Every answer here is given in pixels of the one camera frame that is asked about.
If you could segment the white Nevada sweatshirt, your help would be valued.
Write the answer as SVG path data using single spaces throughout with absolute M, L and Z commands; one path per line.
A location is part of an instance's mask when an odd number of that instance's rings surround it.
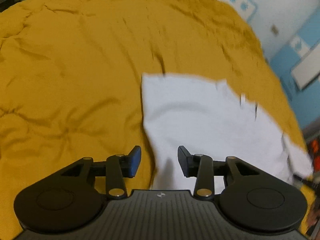
M 257 103 L 236 95 L 227 82 L 187 75 L 142 77 L 143 126 L 155 155 L 154 190 L 193 190 L 177 159 L 192 154 L 223 161 L 238 157 L 287 182 L 308 177 L 312 162 Z

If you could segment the mustard yellow bed quilt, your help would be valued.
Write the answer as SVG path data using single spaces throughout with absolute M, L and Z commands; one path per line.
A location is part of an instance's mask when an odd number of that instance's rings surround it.
M 29 185 L 92 156 L 142 148 L 128 189 L 147 189 L 154 154 L 141 76 L 227 80 L 306 148 L 252 28 L 217 0 L 26 0 L 1 13 L 1 239 L 21 231 L 13 203 Z

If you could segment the blue wardrobe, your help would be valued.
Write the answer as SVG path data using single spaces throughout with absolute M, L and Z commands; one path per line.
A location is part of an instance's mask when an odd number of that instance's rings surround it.
M 319 8 L 271 59 L 301 129 L 319 119 Z

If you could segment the wall switch plate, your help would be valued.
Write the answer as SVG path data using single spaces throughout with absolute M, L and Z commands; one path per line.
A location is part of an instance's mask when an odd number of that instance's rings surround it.
M 279 34 L 279 29 L 276 27 L 276 25 L 272 25 L 271 26 L 271 31 L 272 31 L 272 33 L 273 33 L 273 35 L 274 36 L 278 36 L 278 34 Z

